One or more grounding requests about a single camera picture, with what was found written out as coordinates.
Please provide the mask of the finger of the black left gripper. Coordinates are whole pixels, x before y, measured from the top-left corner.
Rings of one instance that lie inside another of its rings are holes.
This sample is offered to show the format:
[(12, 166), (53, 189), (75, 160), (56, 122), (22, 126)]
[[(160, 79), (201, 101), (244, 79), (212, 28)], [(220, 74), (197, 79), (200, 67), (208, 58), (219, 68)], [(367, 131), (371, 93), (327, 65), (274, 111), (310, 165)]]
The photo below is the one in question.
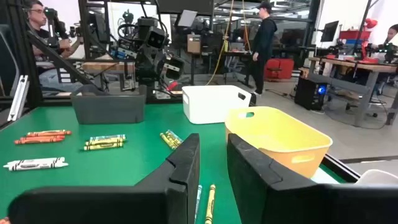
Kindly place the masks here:
[(184, 72), (184, 67), (185, 61), (180, 57), (166, 58), (164, 62), (165, 76), (172, 80), (178, 80)]
[(155, 66), (152, 55), (140, 53), (135, 60), (136, 80), (155, 80)]

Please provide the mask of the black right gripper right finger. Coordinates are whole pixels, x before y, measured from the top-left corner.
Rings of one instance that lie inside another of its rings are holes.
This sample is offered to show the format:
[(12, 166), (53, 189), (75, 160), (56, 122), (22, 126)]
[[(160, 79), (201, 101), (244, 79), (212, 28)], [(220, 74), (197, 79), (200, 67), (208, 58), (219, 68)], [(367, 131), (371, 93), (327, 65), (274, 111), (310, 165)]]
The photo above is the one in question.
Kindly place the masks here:
[(242, 224), (321, 224), (317, 183), (228, 135), (228, 175)]

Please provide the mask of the pile of green crayons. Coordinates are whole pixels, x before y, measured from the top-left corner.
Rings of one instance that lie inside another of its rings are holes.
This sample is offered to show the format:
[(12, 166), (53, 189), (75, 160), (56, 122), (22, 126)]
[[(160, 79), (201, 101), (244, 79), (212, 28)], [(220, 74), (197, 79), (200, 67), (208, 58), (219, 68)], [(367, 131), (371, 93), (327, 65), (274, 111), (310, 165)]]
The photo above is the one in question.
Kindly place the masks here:
[(214, 209), (214, 203), (215, 203), (215, 192), (216, 192), (215, 184), (210, 185), (209, 194), (208, 194), (208, 204), (206, 207), (205, 224), (213, 224), (213, 209)]

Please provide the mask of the yellow-green crayon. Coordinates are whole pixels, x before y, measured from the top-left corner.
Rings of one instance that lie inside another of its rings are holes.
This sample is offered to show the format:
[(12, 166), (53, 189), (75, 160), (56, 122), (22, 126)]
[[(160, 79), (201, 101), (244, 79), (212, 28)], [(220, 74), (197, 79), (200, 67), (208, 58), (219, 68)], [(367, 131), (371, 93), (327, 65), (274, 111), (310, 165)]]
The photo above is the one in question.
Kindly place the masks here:
[(92, 146), (97, 144), (113, 144), (113, 143), (121, 143), (124, 142), (125, 139), (122, 138), (109, 138), (109, 139), (97, 139), (90, 140), (85, 143), (86, 146)]
[(164, 142), (168, 145), (169, 148), (175, 149), (175, 145), (171, 140), (167, 138), (167, 136), (164, 133), (160, 133), (160, 137), (164, 140)]
[(165, 137), (168, 140), (168, 145), (172, 149), (175, 149), (175, 148), (179, 147), (180, 141), (177, 139), (177, 137), (174, 134), (172, 134), (172, 132), (170, 130), (166, 131)]
[(96, 145), (90, 145), (90, 146), (85, 146), (83, 148), (84, 151), (95, 151), (95, 150), (100, 150), (100, 149), (111, 149), (111, 148), (119, 148), (123, 147), (124, 143), (105, 143), (105, 144), (96, 144)]

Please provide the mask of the cardboard box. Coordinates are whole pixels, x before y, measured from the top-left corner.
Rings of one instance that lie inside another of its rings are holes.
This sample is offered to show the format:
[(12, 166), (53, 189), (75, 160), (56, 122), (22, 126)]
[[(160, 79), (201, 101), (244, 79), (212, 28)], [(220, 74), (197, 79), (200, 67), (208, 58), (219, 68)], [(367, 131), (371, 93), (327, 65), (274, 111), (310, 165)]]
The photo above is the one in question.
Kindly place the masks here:
[(201, 53), (201, 35), (187, 35), (187, 52), (191, 54)]

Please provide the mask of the blue crayon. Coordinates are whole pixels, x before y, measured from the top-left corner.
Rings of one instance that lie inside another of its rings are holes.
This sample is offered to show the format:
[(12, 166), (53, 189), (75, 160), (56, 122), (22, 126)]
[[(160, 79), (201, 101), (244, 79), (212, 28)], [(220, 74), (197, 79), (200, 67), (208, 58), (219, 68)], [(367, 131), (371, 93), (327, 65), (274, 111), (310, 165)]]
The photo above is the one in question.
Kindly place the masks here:
[(168, 129), (167, 133), (170, 134), (171, 136), (173, 136), (174, 139), (176, 139), (179, 143), (183, 143), (183, 140), (179, 136), (177, 136), (173, 131)]
[(104, 139), (112, 139), (112, 138), (121, 138), (125, 139), (126, 135), (125, 134), (115, 134), (115, 135), (108, 135), (108, 136), (95, 136), (95, 137), (90, 137), (90, 141), (97, 141), (97, 140), (104, 140)]

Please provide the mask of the yellow plastic bin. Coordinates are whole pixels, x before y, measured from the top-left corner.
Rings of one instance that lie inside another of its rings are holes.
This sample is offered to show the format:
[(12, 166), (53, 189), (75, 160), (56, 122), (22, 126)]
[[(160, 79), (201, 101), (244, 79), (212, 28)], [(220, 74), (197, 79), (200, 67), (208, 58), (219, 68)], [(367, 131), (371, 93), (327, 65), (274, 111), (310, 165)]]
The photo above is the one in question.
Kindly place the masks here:
[(237, 134), (280, 164), (311, 178), (333, 144), (331, 137), (268, 106), (229, 110), (226, 134)]

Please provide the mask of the dark grey plastic bin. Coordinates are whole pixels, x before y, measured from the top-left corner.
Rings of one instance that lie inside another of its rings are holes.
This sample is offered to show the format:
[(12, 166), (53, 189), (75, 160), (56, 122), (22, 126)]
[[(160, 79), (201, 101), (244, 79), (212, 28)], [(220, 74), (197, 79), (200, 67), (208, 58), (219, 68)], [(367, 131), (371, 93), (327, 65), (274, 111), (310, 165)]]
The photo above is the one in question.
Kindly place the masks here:
[(141, 123), (146, 93), (145, 85), (135, 95), (110, 95), (94, 85), (83, 85), (71, 93), (71, 100), (80, 124)]

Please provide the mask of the person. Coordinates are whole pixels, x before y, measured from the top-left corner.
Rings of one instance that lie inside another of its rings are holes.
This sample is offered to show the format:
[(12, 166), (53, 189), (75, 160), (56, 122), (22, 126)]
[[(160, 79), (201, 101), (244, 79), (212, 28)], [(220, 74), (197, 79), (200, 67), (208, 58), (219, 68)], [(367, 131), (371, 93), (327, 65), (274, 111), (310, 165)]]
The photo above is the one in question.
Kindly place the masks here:
[(398, 47), (398, 24), (389, 28), (384, 44), (392, 44)]
[[(48, 39), (50, 32), (42, 29), (47, 23), (47, 17), (44, 13), (45, 9), (39, 0), (27, 0), (27, 17), (31, 27), (35, 30), (36, 34), (43, 38)], [(77, 40), (71, 45), (69, 39), (61, 39), (58, 41), (60, 49), (57, 50), (59, 56), (69, 58), (73, 55), (81, 44), (84, 43), (83, 37), (78, 37)], [(37, 67), (39, 73), (39, 81), (43, 87), (57, 89), (64, 92), (73, 92), (79, 89), (82, 84), (75, 83), (60, 83), (58, 80), (58, 73), (55, 67)]]
[(254, 94), (261, 95), (264, 88), (264, 69), (272, 55), (272, 44), (274, 34), (277, 31), (277, 25), (271, 18), (272, 6), (269, 2), (261, 2), (257, 8), (261, 23), (253, 42), (252, 61), (254, 64), (254, 73), (252, 77), (256, 86)]

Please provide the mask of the black computer tower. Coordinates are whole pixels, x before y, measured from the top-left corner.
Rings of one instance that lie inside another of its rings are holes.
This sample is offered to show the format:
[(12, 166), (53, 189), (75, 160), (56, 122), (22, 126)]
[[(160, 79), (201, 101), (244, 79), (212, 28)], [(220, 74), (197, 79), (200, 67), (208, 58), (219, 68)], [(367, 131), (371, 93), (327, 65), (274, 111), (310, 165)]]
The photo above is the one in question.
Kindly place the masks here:
[(294, 102), (306, 110), (321, 111), (326, 91), (326, 83), (313, 82), (300, 77), (296, 86)]

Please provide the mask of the orange crayon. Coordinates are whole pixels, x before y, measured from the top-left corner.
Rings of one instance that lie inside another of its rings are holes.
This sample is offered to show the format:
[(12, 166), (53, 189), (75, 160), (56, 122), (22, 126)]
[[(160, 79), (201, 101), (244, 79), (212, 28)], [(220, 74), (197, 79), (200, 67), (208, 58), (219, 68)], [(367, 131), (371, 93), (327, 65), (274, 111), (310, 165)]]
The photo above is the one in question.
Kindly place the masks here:
[(20, 139), (15, 140), (14, 144), (22, 145), (22, 144), (42, 144), (42, 143), (51, 143), (51, 142), (62, 142), (63, 139), (57, 138), (49, 138), (49, 139)]
[(41, 136), (64, 136), (71, 135), (72, 132), (69, 130), (51, 130), (41, 132), (29, 132), (26, 134), (27, 137), (41, 137)]
[(38, 141), (38, 140), (43, 140), (43, 139), (65, 139), (64, 135), (58, 135), (58, 136), (25, 136), (21, 137), (21, 141)]

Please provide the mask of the silver aluminium extrusion bar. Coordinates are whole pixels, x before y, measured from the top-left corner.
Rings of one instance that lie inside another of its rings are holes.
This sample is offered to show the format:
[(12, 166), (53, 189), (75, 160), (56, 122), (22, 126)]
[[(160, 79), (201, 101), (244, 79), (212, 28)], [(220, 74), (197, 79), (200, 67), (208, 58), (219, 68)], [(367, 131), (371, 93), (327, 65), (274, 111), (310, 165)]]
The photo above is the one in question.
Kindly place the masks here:
[(8, 121), (16, 121), (22, 115), (26, 96), (29, 91), (30, 80), (28, 75), (21, 75), (17, 82), (16, 91), (13, 97), (12, 105), (7, 117)]

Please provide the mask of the wooden desk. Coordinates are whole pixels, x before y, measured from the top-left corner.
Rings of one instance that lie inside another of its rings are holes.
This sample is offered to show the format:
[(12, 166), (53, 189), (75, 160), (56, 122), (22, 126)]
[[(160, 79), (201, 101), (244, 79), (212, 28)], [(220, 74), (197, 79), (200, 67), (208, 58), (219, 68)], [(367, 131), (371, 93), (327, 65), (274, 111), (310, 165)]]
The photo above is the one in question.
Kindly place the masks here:
[[(394, 97), (394, 101), (390, 108), (372, 109), (371, 98), (373, 96), (374, 87), (376, 80), (380, 73), (396, 73), (398, 72), (398, 65), (394, 64), (380, 64), (380, 63), (361, 63), (355, 60), (339, 60), (330, 59), (326, 57), (310, 57), (310, 68), (308, 71), (307, 79), (315, 83), (326, 83), (329, 86), (335, 87), (341, 90), (347, 90), (359, 95), (359, 98), (352, 98), (350, 96), (338, 95), (333, 90), (328, 90), (326, 96), (331, 99), (337, 99), (345, 101), (350, 106), (356, 106), (357, 111), (354, 114), (354, 123), (356, 127), (361, 127), (363, 119), (367, 113), (386, 113), (386, 125), (392, 125), (396, 116), (398, 115), (398, 93)], [(333, 69), (336, 70), (338, 67), (350, 67), (354, 70), (363, 69), (369, 71), (368, 80), (365, 85), (359, 85), (344, 81), (334, 77), (333, 73), (328, 75), (319, 75), (314, 73), (315, 64), (317, 62), (329, 63)]]

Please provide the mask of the black monitor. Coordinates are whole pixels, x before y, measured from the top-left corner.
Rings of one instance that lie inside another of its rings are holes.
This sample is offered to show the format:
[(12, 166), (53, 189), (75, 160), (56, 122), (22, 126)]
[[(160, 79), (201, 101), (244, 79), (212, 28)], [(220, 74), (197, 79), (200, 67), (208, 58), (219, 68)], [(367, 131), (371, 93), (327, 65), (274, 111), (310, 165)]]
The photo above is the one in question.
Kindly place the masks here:
[(339, 21), (325, 24), (320, 42), (333, 42)]

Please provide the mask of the red crate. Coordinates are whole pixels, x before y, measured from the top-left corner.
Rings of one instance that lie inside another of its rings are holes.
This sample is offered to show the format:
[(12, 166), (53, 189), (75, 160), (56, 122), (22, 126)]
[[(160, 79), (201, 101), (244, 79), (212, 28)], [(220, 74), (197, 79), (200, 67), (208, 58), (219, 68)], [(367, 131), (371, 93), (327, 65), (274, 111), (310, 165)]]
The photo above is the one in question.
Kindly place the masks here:
[(341, 31), (338, 38), (368, 40), (370, 35), (371, 31), (363, 30), (362, 33), (359, 33), (359, 30), (346, 30)]

